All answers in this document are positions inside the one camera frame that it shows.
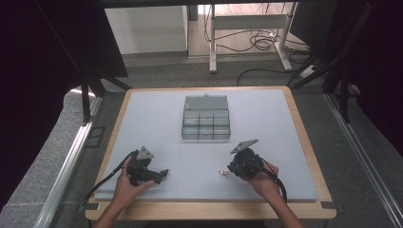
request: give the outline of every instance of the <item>gray floor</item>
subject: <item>gray floor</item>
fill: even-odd
[[[187,59],[181,55],[158,64],[149,56],[136,63],[136,57],[125,57],[128,79],[123,82],[135,88],[235,86],[237,77],[246,69],[270,68],[282,70],[274,57],[220,57],[218,73],[209,74],[207,59]],[[290,74],[264,71],[248,72],[240,79],[241,86],[284,86]],[[393,227],[381,201],[358,162],[352,147],[340,129],[320,90],[323,78],[318,78],[293,91],[298,111],[317,156],[319,166],[336,203],[337,216],[327,221],[327,227]],[[93,186],[101,160],[116,121],[125,93],[105,82],[107,94],[93,125],[90,138],[74,169],[65,195],[51,227],[87,227],[86,218],[76,212],[80,200]],[[349,102],[351,125],[367,150],[374,166],[393,195],[403,201],[403,159],[363,115],[354,100]],[[81,125],[82,111],[79,94],[68,93],[65,108],[35,163],[22,180],[10,202],[0,215],[0,227],[32,227],[47,199],[48,192],[63,165],[67,152]],[[325,220],[304,219],[307,227],[324,227]],[[278,222],[266,221],[267,227],[279,227]],[[116,227],[143,227],[144,222],[120,221]]]

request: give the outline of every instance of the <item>white cabinet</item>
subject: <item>white cabinet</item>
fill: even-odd
[[[185,6],[106,9],[121,54],[187,50]]]

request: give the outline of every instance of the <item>hand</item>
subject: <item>hand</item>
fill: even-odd
[[[155,184],[153,180],[150,180],[144,182],[140,186],[133,186],[130,183],[130,179],[128,178],[126,172],[126,168],[130,160],[131,156],[125,161],[125,164],[122,167],[122,173],[116,182],[115,194],[113,196],[112,202],[110,203],[111,205],[116,206],[121,210],[131,205],[134,199],[136,199],[140,193]]]
[[[263,166],[265,169],[273,172],[276,176],[278,175],[278,168],[272,163],[267,162]],[[281,221],[281,226],[284,228],[302,228],[302,222],[296,217],[294,212],[287,205],[285,200],[282,198],[278,185],[273,181],[271,177],[263,172],[258,172],[254,178],[243,179],[249,182],[255,191],[264,197],[264,199],[269,202],[273,210],[278,215]]]
[[[122,167],[121,176],[116,182],[115,194],[113,195],[112,202],[107,206],[104,212],[101,214],[98,222],[94,228],[111,228],[114,222],[118,218],[119,214],[142,193],[145,189],[154,185],[154,181],[147,181],[140,186],[133,186],[130,183],[130,179],[127,176],[126,168],[131,160],[131,156],[125,161]]]
[[[264,163],[263,167],[270,172],[274,171],[274,174],[278,175],[278,168],[274,166],[272,163],[267,162],[270,167]],[[271,200],[273,198],[281,197],[279,192],[278,185],[273,181],[271,177],[263,172],[258,172],[257,175],[252,179],[243,179],[246,182],[249,182],[255,191],[264,197],[266,200]]]

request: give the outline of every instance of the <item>human hand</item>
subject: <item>human hand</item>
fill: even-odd
[[[113,195],[112,202],[110,203],[111,206],[117,207],[120,210],[123,210],[131,205],[134,199],[136,199],[140,193],[155,184],[153,180],[144,182],[140,186],[133,186],[130,183],[126,168],[131,159],[132,157],[130,156],[122,167],[122,173],[116,182],[115,193]]]
[[[278,175],[278,168],[270,162],[264,163],[263,168],[267,169],[269,172],[274,172],[276,176]],[[255,177],[243,180],[249,182],[255,191],[269,202],[281,197],[278,185],[269,175],[261,171],[258,172]]]

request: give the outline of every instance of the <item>table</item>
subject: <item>table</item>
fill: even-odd
[[[131,89],[126,93],[121,111],[119,113],[115,128],[113,130],[106,155],[104,157],[97,181],[103,177],[113,149],[119,128],[130,94],[136,91],[173,91],[183,88],[164,88],[164,89]],[[245,90],[245,89],[281,89],[284,93],[286,102],[290,109],[293,122],[296,126],[297,135],[303,148],[306,161],[317,190],[318,198],[314,201],[293,201],[289,205],[296,215],[301,219],[331,219],[336,216],[336,209],[333,208],[333,201],[330,196],[326,182],[321,174],[320,168],[313,148],[309,142],[307,133],[303,126],[302,120],[299,117],[296,103],[293,99],[291,91],[285,86],[267,86],[267,87],[208,87],[208,88],[187,88],[194,90]],[[104,212],[109,205],[107,200],[96,200],[91,198],[90,203],[98,203],[97,210],[86,210],[86,217],[91,220],[96,220]],[[276,213],[270,205],[261,201],[156,201],[156,200],[141,200],[134,203],[132,206],[124,210],[119,219],[123,220],[165,220],[165,219],[275,219]]]

